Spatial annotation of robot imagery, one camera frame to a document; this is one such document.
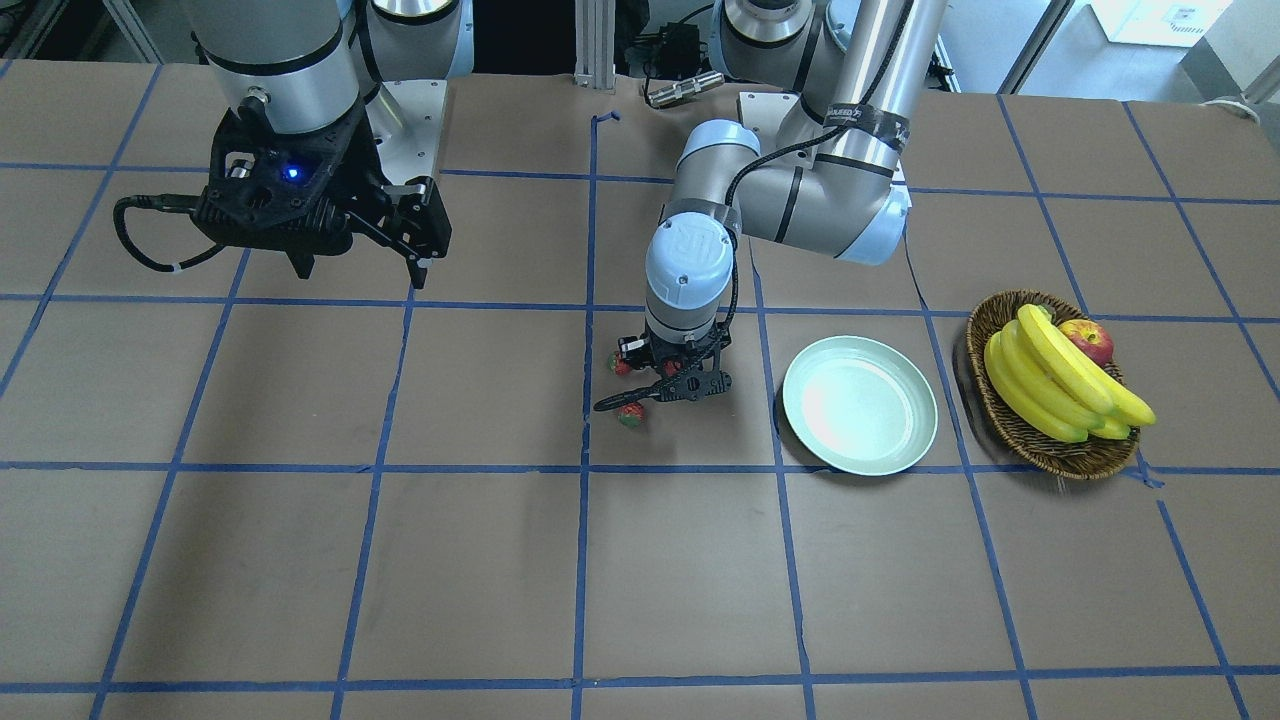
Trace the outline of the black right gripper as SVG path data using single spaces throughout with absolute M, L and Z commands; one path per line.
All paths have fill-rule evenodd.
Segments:
M 421 176 L 410 184 L 392 184 L 381 172 L 378 146 L 367 117 L 361 137 L 364 177 L 367 186 L 361 208 L 349 214 L 351 227 L 375 243 L 399 254 L 410 270 L 413 290 L 424 290 L 434 261 L 447 258 L 453 228 L 435 177 Z M 315 268 L 311 252 L 288 251 L 296 275 L 307 281 Z

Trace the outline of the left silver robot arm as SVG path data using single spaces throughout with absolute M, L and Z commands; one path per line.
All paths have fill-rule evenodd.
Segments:
M 723 379 L 723 300 L 739 290 L 737 245 L 768 240 L 878 265 L 910 208 L 893 182 L 945 14 L 942 1 L 718 1 L 713 67 L 790 94 L 774 149 L 742 122 L 696 126 L 645 258 L 645 328 L 622 338 L 621 372 L 652 369 L 655 396 Z

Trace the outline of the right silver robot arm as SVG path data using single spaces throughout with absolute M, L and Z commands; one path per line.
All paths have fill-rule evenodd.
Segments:
M 470 1 L 186 1 L 227 101 L 191 219 L 297 277 L 355 236 L 421 290 L 451 245 L 436 183 L 447 83 L 474 69 Z

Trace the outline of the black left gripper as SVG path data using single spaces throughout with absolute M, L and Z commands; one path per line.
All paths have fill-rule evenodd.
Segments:
M 640 336 L 620 338 L 616 351 L 621 351 L 636 370 L 654 369 L 663 380 L 663 361 L 668 357 L 682 360 L 684 369 L 691 366 L 692 372 L 678 386 L 731 386 L 731 374 L 721 368 L 721 352 L 730 342 L 726 325 L 713 325 L 705 337 L 682 343 L 669 342 L 646 327 Z

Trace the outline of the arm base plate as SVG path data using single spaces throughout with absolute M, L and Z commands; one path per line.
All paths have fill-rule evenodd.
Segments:
M 392 184 L 436 176 L 447 96 L 444 79 L 406 79 L 381 85 L 367 104 L 381 172 Z

